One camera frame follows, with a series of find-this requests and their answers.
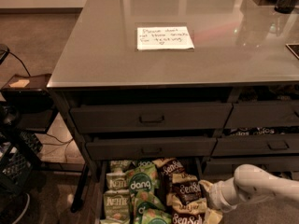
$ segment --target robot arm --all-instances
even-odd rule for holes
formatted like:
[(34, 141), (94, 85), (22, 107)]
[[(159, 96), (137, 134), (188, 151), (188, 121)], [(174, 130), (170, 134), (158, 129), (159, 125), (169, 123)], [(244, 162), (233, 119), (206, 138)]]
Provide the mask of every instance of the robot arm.
[(234, 177), (208, 189), (209, 206), (230, 212), (241, 203), (258, 203), (274, 198), (299, 202), (299, 182), (270, 175), (256, 166), (244, 164)]

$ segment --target metal leg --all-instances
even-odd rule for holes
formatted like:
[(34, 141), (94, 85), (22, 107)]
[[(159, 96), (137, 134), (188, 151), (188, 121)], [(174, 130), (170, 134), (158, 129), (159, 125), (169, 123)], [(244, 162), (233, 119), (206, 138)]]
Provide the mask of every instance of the metal leg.
[(83, 200), (81, 199), (81, 197), (82, 197), (82, 192), (84, 190), (84, 186), (86, 183), (88, 172), (89, 172), (89, 169), (85, 163), (83, 166), (82, 172), (81, 172), (80, 180), (78, 181), (78, 186), (77, 186), (77, 190), (75, 193), (74, 201), (71, 206), (72, 213), (76, 213), (83, 205)]

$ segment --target gray countertop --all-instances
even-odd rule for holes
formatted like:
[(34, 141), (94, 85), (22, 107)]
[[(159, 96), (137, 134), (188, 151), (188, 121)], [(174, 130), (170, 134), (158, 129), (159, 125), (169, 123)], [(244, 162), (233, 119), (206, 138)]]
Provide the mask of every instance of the gray countertop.
[[(251, 0), (88, 0), (49, 88), (299, 81), (299, 16)], [(136, 50), (138, 27), (187, 26), (194, 50)]]

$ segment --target closed drawer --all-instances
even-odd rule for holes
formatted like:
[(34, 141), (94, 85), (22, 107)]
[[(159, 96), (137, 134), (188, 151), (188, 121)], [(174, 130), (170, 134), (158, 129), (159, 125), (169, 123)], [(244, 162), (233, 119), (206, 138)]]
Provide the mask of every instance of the closed drawer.
[(232, 174), (239, 165), (252, 164), (264, 167), (268, 172), (299, 171), (299, 156), (256, 157), (234, 159), (210, 159), (204, 175)]
[(86, 149), (93, 161), (100, 161), (209, 156), (215, 144), (215, 138), (205, 137), (99, 139), (87, 143)]
[(299, 102), (252, 102), (234, 104), (225, 128), (299, 125)]
[(231, 104), (97, 105), (71, 109), (80, 133), (223, 128)]
[(238, 155), (299, 154), (299, 134), (223, 137), (212, 157)]

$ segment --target concrete floor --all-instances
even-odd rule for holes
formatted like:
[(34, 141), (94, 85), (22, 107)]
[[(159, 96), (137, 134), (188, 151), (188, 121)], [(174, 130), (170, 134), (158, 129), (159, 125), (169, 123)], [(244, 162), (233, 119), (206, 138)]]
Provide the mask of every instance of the concrete floor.
[[(0, 43), (6, 44), (26, 64), (31, 75), (51, 73), (63, 51), (78, 14), (0, 14)], [(0, 85), (15, 73), (25, 75), (21, 64), (8, 56), (0, 66)], [(58, 116), (49, 134), (63, 141), (71, 136)], [(56, 141), (46, 135), (38, 136), (42, 143)], [(74, 142), (66, 146), (45, 145), (39, 157), (42, 161), (82, 163)], [(88, 177), (82, 210), (70, 212), (79, 173), (33, 171), (24, 190), (31, 195), (31, 204), (21, 224), (93, 223), (98, 184)], [(224, 215), (225, 224), (292, 224), (298, 223), (299, 203), (275, 200), (239, 206)]]

